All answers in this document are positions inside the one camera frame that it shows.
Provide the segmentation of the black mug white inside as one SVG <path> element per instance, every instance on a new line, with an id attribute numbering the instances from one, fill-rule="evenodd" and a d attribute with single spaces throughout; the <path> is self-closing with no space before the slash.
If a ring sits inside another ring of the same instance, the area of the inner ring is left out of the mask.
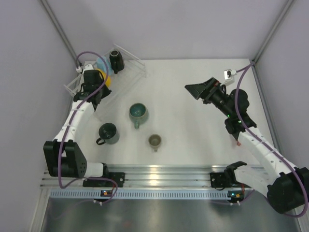
<path id="1" fill-rule="evenodd" d="M 118 50 L 113 50 L 109 55 L 112 70 L 115 74 L 118 74 L 125 68 L 122 54 Z"/>

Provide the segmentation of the yellow enamel mug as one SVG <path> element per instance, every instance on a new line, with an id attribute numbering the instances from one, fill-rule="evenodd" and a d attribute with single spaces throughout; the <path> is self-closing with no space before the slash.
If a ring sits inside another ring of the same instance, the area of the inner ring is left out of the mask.
<path id="1" fill-rule="evenodd" d="M 100 75 L 102 81 L 105 81 L 106 87 L 110 87 L 111 84 L 112 84 L 111 77 L 109 75 L 107 76 L 106 73 L 101 69 L 95 68 L 95 70 L 97 70 L 99 72 L 99 75 Z"/>

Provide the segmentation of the light blue cup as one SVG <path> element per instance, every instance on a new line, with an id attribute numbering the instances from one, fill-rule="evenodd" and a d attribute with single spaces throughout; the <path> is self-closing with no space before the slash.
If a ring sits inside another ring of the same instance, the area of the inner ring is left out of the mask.
<path id="1" fill-rule="evenodd" d="M 111 75 L 113 73 L 110 61 L 105 57 L 98 57 L 96 60 L 97 68 Z"/>

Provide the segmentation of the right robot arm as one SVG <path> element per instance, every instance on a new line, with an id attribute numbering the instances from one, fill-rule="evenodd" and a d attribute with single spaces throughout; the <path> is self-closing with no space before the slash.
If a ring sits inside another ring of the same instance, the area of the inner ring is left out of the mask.
<path id="1" fill-rule="evenodd" d="M 253 154 L 266 172 L 259 173 L 243 161 L 232 163 L 224 170 L 229 187 L 244 184 L 253 188 L 280 214 L 302 205 L 304 210 L 308 209 L 308 168 L 298 168 L 289 162 L 264 138 L 247 113 L 249 101 L 244 90 L 236 88 L 227 94 L 225 85 L 213 77 L 203 83 L 186 85 L 185 89 L 194 99 L 213 104 L 227 117 L 227 132 Z"/>

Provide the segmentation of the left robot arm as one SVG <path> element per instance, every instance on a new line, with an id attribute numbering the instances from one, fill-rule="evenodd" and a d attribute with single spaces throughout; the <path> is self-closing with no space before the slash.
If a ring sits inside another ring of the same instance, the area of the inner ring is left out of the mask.
<path id="1" fill-rule="evenodd" d="M 45 142 L 43 152 L 50 176 L 93 177 L 94 182 L 103 187 L 110 181 L 107 164 L 89 162 L 79 142 L 91 116 L 111 90 L 106 74 L 91 63 L 83 68 L 82 77 L 84 82 L 73 97 L 71 111 L 64 125 L 52 141 Z"/>

